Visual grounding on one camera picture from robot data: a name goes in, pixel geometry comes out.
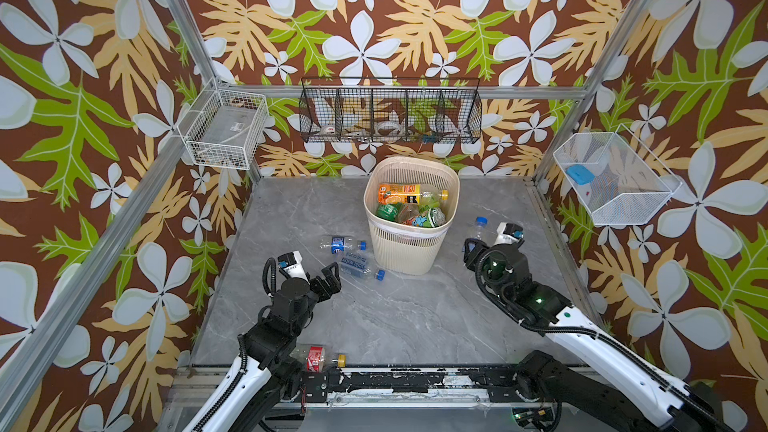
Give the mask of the soda water bottle blue cap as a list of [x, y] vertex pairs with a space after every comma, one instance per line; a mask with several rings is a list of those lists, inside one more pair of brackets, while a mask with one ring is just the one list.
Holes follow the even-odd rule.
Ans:
[[338, 256], [338, 263], [340, 270], [351, 277], [383, 281], [386, 275], [374, 255], [366, 251], [342, 252]]

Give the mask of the clear Pepsi bottle blue label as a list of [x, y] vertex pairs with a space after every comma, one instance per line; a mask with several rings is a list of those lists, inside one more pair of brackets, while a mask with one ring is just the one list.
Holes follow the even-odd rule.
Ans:
[[368, 244], [366, 240], [358, 240], [346, 235], [324, 235], [320, 238], [319, 247], [321, 251], [339, 254], [366, 251]]

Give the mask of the clear bottle red label yellow cap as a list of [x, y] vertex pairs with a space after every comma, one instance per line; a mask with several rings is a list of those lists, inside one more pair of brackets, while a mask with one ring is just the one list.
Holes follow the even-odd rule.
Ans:
[[347, 355], [329, 346], [300, 344], [291, 352], [291, 357], [301, 364], [302, 371], [322, 372], [328, 368], [344, 368]]

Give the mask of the green bottle yellow cap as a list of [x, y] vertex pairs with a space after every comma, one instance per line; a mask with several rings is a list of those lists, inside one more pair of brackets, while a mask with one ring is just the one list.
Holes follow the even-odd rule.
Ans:
[[375, 215], [383, 220], [397, 223], [398, 215], [400, 214], [403, 206], [403, 203], [379, 204], [375, 211]]

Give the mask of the orange label juice bottle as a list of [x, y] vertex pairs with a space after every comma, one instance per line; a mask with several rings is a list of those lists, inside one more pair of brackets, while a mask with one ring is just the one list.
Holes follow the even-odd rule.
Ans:
[[430, 184], [380, 184], [377, 191], [379, 204], [416, 204], [446, 202], [449, 191]]

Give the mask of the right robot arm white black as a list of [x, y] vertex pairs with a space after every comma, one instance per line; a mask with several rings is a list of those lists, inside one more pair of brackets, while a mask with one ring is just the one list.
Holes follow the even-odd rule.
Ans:
[[481, 293], [514, 323], [567, 349], [600, 376], [593, 380], [531, 353], [519, 370], [534, 382], [535, 399], [573, 405], [617, 431], [729, 430], [716, 394], [650, 364], [567, 297], [535, 281], [518, 242], [468, 238], [463, 262]]

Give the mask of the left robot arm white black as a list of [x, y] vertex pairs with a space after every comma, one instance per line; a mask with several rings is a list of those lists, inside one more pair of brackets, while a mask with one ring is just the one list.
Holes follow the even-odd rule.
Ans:
[[299, 252], [269, 258], [262, 287], [270, 298], [256, 323], [237, 337], [238, 354], [222, 382], [186, 426], [188, 431], [271, 431], [267, 414], [303, 392], [307, 364], [294, 356], [314, 308], [342, 289], [336, 262], [310, 276]]

